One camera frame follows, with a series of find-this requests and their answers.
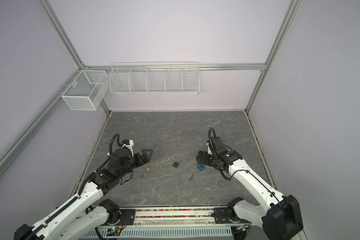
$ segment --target padlock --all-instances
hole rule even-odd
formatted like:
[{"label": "padlock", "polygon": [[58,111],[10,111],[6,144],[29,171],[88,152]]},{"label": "padlock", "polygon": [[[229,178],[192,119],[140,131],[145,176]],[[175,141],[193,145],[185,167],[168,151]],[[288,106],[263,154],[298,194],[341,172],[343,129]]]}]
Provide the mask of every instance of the padlock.
[{"label": "padlock", "polygon": [[174,167],[178,167],[179,166],[179,164],[180,164],[180,160],[176,160],[173,164],[172,164],[172,166],[174,166]]}]

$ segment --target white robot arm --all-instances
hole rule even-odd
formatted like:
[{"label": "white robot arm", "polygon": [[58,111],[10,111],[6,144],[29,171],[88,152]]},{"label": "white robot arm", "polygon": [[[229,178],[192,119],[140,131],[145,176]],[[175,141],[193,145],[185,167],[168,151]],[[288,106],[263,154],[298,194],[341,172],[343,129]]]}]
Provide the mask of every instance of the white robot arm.
[{"label": "white robot arm", "polygon": [[[227,204],[229,211],[223,217],[233,222],[248,220],[262,227],[270,240],[289,240],[303,229],[299,202],[292,195],[286,197],[264,181],[238,152],[226,148],[220,137],[216,137],[213,128],[208,131],[207,145],[207,152],[199,151],[197,163],[219,170],[225,180],[231,180],[232,177],[239,180],[261,207],[238,197]],[[215,219],[221,217],[219,214],[215,216]]]},{"label": "white robot arm", "polygon": [[[112,152],[112,144],[116,139],[120,147]],[[99,200],[117,184],[123,184],[122,177],[133,174],[133,169],[148,163],[153,150],[143,149],[142,154],[133,154],[133,141],[119,142],[119,134],[115,134],[109,145],[109,157],[83,181],[79,191],[51,214],[29,227],[24,224],[14,234],[14,240],[73,240],[82,237],[88,229],[96,228],[104,223],[115,227],[126,225],[128,220],[122,216],[122,210],[113,201],[106,199],[99,207],[86,216],[74,221],[84,210]]]},{"label": "white robot arm", "polygon": [[[112,152],[115,139],[120,148]],[[303,229],[299,203],[292,195],[285,197],[264,181],[238,152],[225,147],[220,137],[216,137],[213,128],[208,132],[207,144],[208,151],[199,151],[197,163],[214,167],[228,181],[236,178],[260,204],[253,205],[237,197],[229,202],[226,208],[213,209],[210,216],[215,218],[215,223],[237,224],[243,223],[243,220],[249,221],[262,227],[270,240],[289,240]],[[134,168],[151,160],[152,149],[143,149],[142,154],[133,154],[132,146],[132,140],[123,140],[120,143],[119,135],[116,134],[110,142],[109,157],[83,181],[79,191],[33,226],[24,224],[18,228],[14,240],[76,240],[89,229],[97,230],[96,227],[104,223],[113,225],[115,231],[121,231],[126,225],[130,225],[130,219],[127,219],[123,212],[125,209],[120,209],[109,199],[102,201],[91,212],[87,209],[115,185],[122,184],[120,180],[122,181],[125,174],[131,173],[132,177]],[[75,220],[84,210],[87,214]]]}]

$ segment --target black motor joint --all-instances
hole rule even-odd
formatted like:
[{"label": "black motor joint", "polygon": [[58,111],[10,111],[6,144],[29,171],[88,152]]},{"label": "black motor joint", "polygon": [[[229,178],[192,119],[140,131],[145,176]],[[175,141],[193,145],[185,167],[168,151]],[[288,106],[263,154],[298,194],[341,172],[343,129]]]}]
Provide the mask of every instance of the black motor joint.
[{"label": "black motor joint", "polygon": [[208,131],[207,144],[212,153],[208,154],[206,151],[199,151],[196,157],[197,164],[223,169],[228,173],[229,166],[234,161],[243,158],[237,151],[228,150],[221,138],[215,135],[215,130],[212,127]]},{"label": "black motor joint", "polygon": [[137,152],[132,156],[132,152],[124,146],[124,144],[129,145],[129,140],[123,140],[119,143],[118,135],[115,136],[117,136],[117,144],[122,147],[111,152],[107,167],[97,171],[89,179],[89,182],[94,182],[98,186],[97,189],[101,189],[103,194],[119,184],[120,179],[128,173],[132,173],[133,169],[148,163],[153,153],[152,149],[143,149],[141,154]]}]

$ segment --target wire shelf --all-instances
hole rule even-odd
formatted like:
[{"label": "wire shelf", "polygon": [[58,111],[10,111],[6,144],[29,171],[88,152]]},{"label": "wire shelf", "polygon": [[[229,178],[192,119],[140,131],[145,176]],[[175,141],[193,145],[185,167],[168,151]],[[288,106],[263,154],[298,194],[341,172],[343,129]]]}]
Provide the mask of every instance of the wire shelf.
[{"label": "wire shelf", "polygon": [[200,92],[197,65],[112,66],[110,91],[114,94],[187,94]]},{"label": "wire shelf", "polygon": [[82,70],[61,97],[72,110],[95,111],[108,88],[105,71]]}]

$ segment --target floor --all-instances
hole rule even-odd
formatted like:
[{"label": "floor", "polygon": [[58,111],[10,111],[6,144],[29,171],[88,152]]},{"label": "floor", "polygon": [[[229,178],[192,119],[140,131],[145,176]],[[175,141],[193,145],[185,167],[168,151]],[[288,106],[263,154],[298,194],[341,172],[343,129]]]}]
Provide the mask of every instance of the floor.
[{"label": "floor", "polygon": [[[102,200],[111,199],[121,207],[147,205],[225,205],[236,197],[258,204],[236,179],[224,180],[219,171],[196,168],[198,151],[206,151],[208,129],[243,156],[263,179],[267,176],[250,127],[242,111],[214,112],[129,112],[112,113],[99,145],[88,166],[87,175],[107,158],[109,142],[115,133],[120,140],[134,140],[134,152],[153,149],[151,170],[145,165],[134,169],[132,179],[117,185]],[[178,168],[173,162],[180,160]]]}]

